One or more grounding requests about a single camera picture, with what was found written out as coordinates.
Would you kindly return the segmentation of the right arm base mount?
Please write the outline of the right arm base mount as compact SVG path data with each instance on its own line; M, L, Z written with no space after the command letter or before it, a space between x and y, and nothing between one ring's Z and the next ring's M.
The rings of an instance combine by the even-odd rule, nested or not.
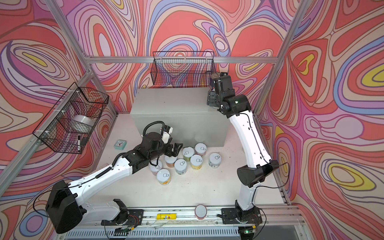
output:
M242 211L239 208L222 208L220 218L225 225L252 224L258 226L263 222L260 209L256 207L247 211Z

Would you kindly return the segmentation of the light blue spotted can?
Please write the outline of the light blue spotted can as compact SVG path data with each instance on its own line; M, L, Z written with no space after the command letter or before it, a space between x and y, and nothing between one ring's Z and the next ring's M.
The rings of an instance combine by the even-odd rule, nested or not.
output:
M218 168L222 163L222 157L219 153L211 153L209 156L209 166L211 168Z

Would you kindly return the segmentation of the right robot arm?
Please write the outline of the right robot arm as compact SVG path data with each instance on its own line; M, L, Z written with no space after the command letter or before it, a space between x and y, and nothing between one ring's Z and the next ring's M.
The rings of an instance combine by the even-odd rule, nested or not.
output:
M247 164L237 169L242 183L239 198L235 201L235 219L255 214L254 199L259 188L263 187L266 177L280 167L278 161L271 158L263 145L256 128L251 104L245 95L236 95L232 79L227 73L212 73L207 105L215 107L229 119L236 130Z

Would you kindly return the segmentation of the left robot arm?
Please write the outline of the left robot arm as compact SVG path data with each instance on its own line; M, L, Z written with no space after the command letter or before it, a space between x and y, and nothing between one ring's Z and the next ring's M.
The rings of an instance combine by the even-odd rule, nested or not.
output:
M132 150L118 154L107 167L70 183L55 183L46 212L56 233L63 234L75 228L90 213L83 205L96 193L151 165L163 155L177 157L182 147L182 143L172 143L171 137L164 142L161 134L151 132Z

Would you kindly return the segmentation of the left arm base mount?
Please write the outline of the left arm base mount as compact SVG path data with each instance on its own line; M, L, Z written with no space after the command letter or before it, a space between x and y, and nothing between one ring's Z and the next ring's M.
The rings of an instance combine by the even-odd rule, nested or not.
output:
M120 212L113 220L102 220L102 226L129 226L137 227L142 224L143 209L128 209Z

